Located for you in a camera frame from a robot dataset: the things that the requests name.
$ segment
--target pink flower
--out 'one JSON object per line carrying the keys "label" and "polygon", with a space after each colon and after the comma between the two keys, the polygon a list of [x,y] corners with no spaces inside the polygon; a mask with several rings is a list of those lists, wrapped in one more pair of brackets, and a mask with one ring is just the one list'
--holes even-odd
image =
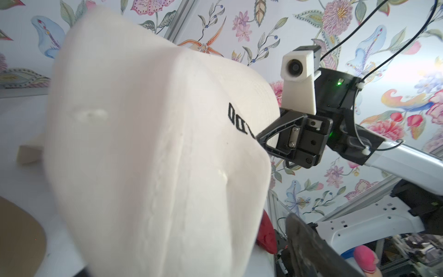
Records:
{"label": "pink flower", "polygon": [[246,22],[249,20],[249,16],[248,16],[248,11],[245,11],[245,14],[243,14],[242,12],[240,12],[238,14],[238,16],[235,16],[233,22],[234,22],[234,26],[232,27],[233,30],[238,30],[238,28],[240,27],[240,25],[243,25],[244,27],[246,27]]}
{"label": "pink flower", "polygon": [[315,189],[316,191],[322,190],[325,187],[325,185],[323,185],[322,183],[319,183],[319,185],[317,186],[317,188]]}
{"label": "pink flower", "polygon": [[249,31],[249,27],[251,27],[251,25],[239,25],[238,26],[238,31],[235,34],[235,36],[238,36],[238,42],[242,41],[243,39],[245,39],[246,41],[249,41],[249,35],[252,33],[252,31]]}
{"label": "pink flower", "polygon": [[341,35],[352,20],[352,6],[348,0],[334,0],[326,5],[323,14],[323,30],[328,35]]}
{"label": "pink flower", "polygon": [[276,81],[273,83],[270,83],[272,90],[274,91],[274,94],[277,97],[278,106],[281,107],[281,96],[283,95],[283,81]]}
{"label": "pink flower", "polygon": [[276,186],[276,180],[271,176],[271,181],[269,182],[269,189],[273,189]]}
{"label": "pink flower", "polygon": [[418,127],[423,121],[423,117],[419,114],[414,114],[408,117],[408,126]]}
{"label": "pink flower", "polygon": [[418,41],[416,41],[416,42],[412,45],[412,47],[409,48],[409,50],[406,51],[406,52],[404,52],[403,54],[405,54],[405,55],[414,55],[415,53],[418,52],[418,50],[420,50],[420,48],[421,48],[421,44],[420,44]]}
{"label": "pink flower", "polygon": [[348,165],[349,165],[350,168],[358,168],[360,166],[359,164],[356,164],[356,163],[353,163],[353,162],[350,162],[350,161],[348,161]]}
{"label": "pink flower", "polygon": [[337,177],[336,175],[331,175],[331,177],[329,177],[328,180],[326,180],[328,182],[328,186],[335,186],[336,188],[340,187],[340,184],[343,184],[342,181],[343,177],[339,176]]}
{"label": "pink flower", "polygon": [[432,152],[443,145],[443,128],[440,128],[423,146],[423,151]]}
{"label": "pink flower", "polygon": [[391,114],[391,119],[400,122],[403,120],[403,115],[401,115],[401,113],[393,113]]}
{"label": "pink flower", "polygon": [[368,129],[391,140],[398,140],[404,136],[403,127],[390,120],[374,122],[368,126]]}
{"label": "pink flower", "polygon": [[338,166],[334,166],[333,168],[329,168],[328,171],[326,171],[325,177],[330,177],[332,175],[339,177],[341,174],[343,174],[343,166],[340,168],[338,168]]}
{"label": "pink flower", "polygon": [[426,112],[432,116],[432,123],[443,124],[443,90],[440,90],[429,99],[434,105]]}
{"label": "pink flower", "polygon": [[134,0],[131,10],[136,11],[138,15],[153,15],[161,11],[163,7],[169,6],[174,0]]}
{"label": "pink flower", "polygon": [[92,9],[92,8],[95,8],[96,6],[97,6],[97,4],[95,4],[94,1],[90,1],[90,0],[87,0],[87,1],[86,1],[86,8],[87,8],[88,10],[90,10],[90,9]]}

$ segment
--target camera lens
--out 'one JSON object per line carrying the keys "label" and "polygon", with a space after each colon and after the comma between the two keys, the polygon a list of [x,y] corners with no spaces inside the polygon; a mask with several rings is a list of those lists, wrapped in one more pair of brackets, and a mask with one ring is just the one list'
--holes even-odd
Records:
{"label": "camera lens", "polygon": [[303,72],[303,65],[299,60],[291,60],[288,63],[288,72],[294,77],[300,76]]}

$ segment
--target black embroidered lettering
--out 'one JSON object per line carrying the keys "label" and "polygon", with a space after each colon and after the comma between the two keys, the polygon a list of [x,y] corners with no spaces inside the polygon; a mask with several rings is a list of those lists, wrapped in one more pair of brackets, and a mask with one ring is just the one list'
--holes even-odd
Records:
{"label": "black embroidered lettering", "polygon": [[229,108],[228,108],[228,117],[231,120],[232,124],[235,124],[234,119],[235,119],[235,110],[234,107],[232,107],[232,104],[229,103]]}
{"label": "black embroidered lettering", "polygon": [[252,138],[255,139],[255,136],[254,136],[254,134],[252,133],[251,128],[249,128],[248,123],[246,123],[246,126],[248,127],[249,133],[251,134]]}
{"label": "black embroidered lettering", "polygon": [[240,116],[238,116],[238,114],[236,114],[236,115],[235,115],[235,121],[236,121],[235,126],[237,127],[237,130],[239,130],[240,132],[243,132],[243,133],[245,133],[245,134],[248,134],[248,133],[246,132],[246,129],[245,129],[245,121],[243,120],[243,118],[241,118]]}

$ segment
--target floral wallpaper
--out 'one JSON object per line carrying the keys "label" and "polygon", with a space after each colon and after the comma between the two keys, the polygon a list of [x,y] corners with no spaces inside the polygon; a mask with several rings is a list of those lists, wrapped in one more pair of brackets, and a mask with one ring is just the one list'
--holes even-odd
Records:
{"label": "floral wallpaper", "polygon": [[[200,1],[178,45],[252,67],[269,81],[281,105],[284,54],[316,44],[325,54],[359,26],[382,0]],[[389,0],[322,67],[363,77],[397,52],[426,21],[434,1]],[[420,36],[366,79],[355,118],[389,139],[432,151],[443,145],[443,6]],[[389,176],[326,148],[318,166],[286,167],[273,157],[270,189],[306,222],[315,222]]]}
{"label": "floral wallpaper", "polygon": [[[268,80],[281,104],[283,55],[312,44],[325,54],[381,2],[201,0],[176,43],[250,66]],[[48,86],[66,32],[96,5],[164,35],[179,4],[180,0],[0,0],[0,89]],[[362,126],[428,152],[443,145],[442,4],[439,0],[415,41],[367,78],[354,107]],[[321,66],[365,76],[410,41],[432,5],[432,0],[389,0]],[[306,222],[319,220],[389,176],[351,163],[329,148],[311,169],[287,168],[275,157],[271,163],[270,189]]]}
{"label": "floral wallpaper", "polygon": [[164,35],[181,0],[0,0],[0,89],[46,87],[69,28],[96,5]]}

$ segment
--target beige foam block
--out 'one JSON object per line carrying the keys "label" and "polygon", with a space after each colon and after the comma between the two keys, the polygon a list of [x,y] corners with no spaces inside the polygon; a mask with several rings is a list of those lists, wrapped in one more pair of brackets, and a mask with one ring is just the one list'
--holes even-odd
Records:
{"label": "beige foam block", "polygon": [[42,159],[44,134],[40,134],[25,144],[19,146],[17,163],[30,164]]}
{"label": "beige foam block", "polygon": [[27,212],[0,197],[0,276],[33,277],[46,253],[46,236]]}

